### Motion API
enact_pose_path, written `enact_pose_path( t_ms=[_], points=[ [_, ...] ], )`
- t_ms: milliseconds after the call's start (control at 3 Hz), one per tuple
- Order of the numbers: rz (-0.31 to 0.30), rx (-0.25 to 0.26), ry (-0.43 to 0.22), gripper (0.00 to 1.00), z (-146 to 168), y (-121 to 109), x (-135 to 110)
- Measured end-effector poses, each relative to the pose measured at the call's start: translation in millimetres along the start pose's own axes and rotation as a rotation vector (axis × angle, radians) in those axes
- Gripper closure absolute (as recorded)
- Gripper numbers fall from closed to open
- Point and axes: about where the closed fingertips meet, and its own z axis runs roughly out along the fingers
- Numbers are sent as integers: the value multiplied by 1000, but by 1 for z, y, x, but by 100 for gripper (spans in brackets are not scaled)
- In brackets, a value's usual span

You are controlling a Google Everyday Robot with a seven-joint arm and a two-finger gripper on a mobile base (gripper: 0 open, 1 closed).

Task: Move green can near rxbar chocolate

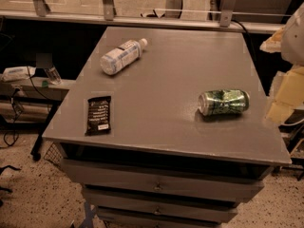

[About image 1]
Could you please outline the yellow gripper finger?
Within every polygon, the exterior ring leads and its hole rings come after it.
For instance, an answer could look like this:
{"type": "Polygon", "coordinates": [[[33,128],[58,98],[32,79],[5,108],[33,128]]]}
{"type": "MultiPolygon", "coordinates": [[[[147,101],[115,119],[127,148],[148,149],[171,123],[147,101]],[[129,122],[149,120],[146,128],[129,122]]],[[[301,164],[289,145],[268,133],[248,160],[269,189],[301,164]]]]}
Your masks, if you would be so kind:
{"type": "Polygon", "coordinates": [[[279,71],[271,84],[266,118],[283,124],[304,103],[304,66],[279,71]]]}
{"type": "Polygon", "coordinates": [[[283,31],[284,28],[277,30],[271,37],[260,45],[259,49],[268,53],[280,52],[283,31]]]}

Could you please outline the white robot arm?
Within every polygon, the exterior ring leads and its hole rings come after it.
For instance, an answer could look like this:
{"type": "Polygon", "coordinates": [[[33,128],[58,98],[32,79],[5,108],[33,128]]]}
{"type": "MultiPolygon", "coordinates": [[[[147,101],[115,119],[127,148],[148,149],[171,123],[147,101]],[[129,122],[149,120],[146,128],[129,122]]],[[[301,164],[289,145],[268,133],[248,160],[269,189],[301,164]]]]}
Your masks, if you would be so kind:
{"type": "Polygon", "coordinates": [[[273,123],[284,124],[304,102],[304,3],[259,49],[280,52],[281,58],[293,65],[282,76],[280,85],[275,80],[275,96],[266,114],[273,123]]]}

